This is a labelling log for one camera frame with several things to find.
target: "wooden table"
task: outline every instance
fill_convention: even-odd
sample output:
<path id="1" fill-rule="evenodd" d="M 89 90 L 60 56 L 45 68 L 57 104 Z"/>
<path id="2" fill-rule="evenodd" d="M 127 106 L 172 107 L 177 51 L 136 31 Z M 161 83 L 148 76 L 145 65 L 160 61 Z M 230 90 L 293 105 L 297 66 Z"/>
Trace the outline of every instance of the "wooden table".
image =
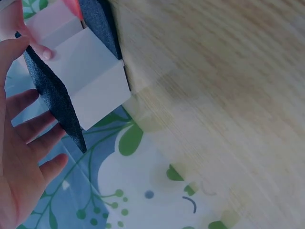
<path id="1" fill-rule="evenodd" d="M 305 1 L 111 3 L 125 107 L 175 168 L 229 228 L 304 228 Z"/>

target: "green leaf print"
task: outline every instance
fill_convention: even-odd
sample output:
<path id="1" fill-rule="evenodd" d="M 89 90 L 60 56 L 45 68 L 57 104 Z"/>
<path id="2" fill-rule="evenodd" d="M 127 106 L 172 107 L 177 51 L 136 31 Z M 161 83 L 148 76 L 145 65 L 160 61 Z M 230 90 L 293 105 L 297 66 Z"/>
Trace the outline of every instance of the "green leaf print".
<path id="1" fill-rule="evenodd" d="M 170 165 L 170 168 L 166 171 L 166 175 L 170 180 L 174 180 L 174 181 L 184 180 L 172 165 Z"/>
<path id="2" fill-rule="evenodd" d="M 115 121 L 116 121 L 115 116 L 113 116 L 112 113 L 110 113 L 109 115 L 104 117 L 102 120 L 100 120 L 97 124 L 95 124 L 94 127 L 105 126 L 105 125 L 108 125 L 108 124 L 113 123 Z"/>
<path id="3" fill-rule="evenodd" d="M 58 229 L 57 219 L 56 219 L 54 213 L 52 212 L 51 207 L 50 207 L 50 214 L 49 214 L 49 224 L 50 224 L 51 229 Z"/>
<path id="4" fill-rule="evenodd" d="M 48 0 L 39 0 L 39 9 L 42 10 L 48 6 Z"/>
<path id="5" fill-rule="evenodd" d="M 132 155 L 137 148 L 143 137 L 143 130 L 134 124 L 130 127 L 121 137 L 119 141 L 119 151 L 123 156 Z"/>
<path id="6" fill-rule="evenodd" d="M 23 13 L 23 19 L 31 18 L 31 17 L 33 17 L 35 14 L 36 14 L 35 12 L 32 12 L 32 13 Z"/>
<path id="7" fill-rule="evenodd" d="M 185 186 L 184 192 L 186 192 L 190 197 L 196 193 L 189 185 Z"/>
<path id="8" fill-rule="evenodd" d="M 228 229 L 221 221 L 215 221 L 209 224 L 209 229 Z"/>
<path id="9" fill-rule="evenodd" d="M 21 224 L 19 227 L 17 227 L 17 229 L 27 229 L 27 228 Z"/>
<path id="10" fill-rule="evenodd" d="M 30 5 L 25 0 L 22 0 L 22 5 L 24 7 L 30 7 Z"/>

